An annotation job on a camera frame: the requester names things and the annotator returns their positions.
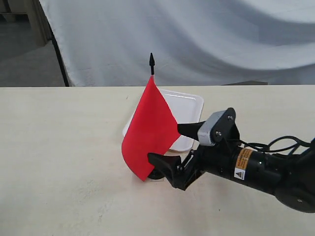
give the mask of flag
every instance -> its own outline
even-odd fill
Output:
[[[148,161],[148,153],[164,155],[179,137],[177,122],[152,75],[123,140],[123,158],[144,181],[154,169]]]

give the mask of screw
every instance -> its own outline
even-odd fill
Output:
[[[182,171],[182,170],[183,170],[183,167],[180,166],[180,165],[178,165],[178,166],[177,166],[177,170],[178,170],[178,171]]]

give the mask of orange label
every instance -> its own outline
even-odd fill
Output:
[[[249,158],[251,157],[252,151],[253,150],[243,148],[240,151],[240,154],[238,154],[235,168],[246,170],[247,163]]]

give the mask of robotic arm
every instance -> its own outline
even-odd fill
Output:
[[[293,136],[274,140],[269,145],[247,144],[240,140],[233,108],[213,113],[206,121],[178,124],[180,134],[199,141],[181,161],[180,156],[148,154],[155,166],[152,175],[166,177],[174,188],[186,190],[205,172],[218,175],[274,195],[286,206],[307,213],[315,212],[315,139],[306,143]],[[296,144],[279,150],[270,146],[282,139]],[[308,149],[294,154],[300,147]],[[289,150],[289,155],[278,154]]]

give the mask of black stand leg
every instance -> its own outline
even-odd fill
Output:
[[[61,57],[60,50],[59,50],[59,47],[58,47],[56,38],[55,38],[54,33],[53,33],[53,31],[51,30],[51,28],[50,28],[50,33],[51,33],[51,41],[52,41],[53,46],[54,46],[54,48],[55,48],[55,52],[56,52],[57,60],[58,60],[58,63],[59,63],[60,71],[61,71],[61,74],[62,74],[62,76],[63,76],[64,85],[65,85],[66,87],[69,87],[69,81],[68,81],[68,78],[67,78],[67,73],[66,73],[66,71],[65,71],[65,67],[64,67],[64,63],[63,63],[63,58]]]

